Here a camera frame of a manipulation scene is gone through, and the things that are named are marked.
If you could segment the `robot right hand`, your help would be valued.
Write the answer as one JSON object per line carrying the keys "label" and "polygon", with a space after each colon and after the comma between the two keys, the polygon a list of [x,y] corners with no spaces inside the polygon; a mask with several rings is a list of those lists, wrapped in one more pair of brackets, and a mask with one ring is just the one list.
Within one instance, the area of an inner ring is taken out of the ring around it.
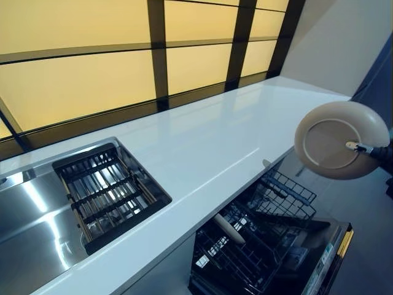
{"label": "robot right hand", "polygon": [[392,168],[392,146],[374,147],[353,141],[346,142],[345,146],[352,151],[376,159],[384,168]]}

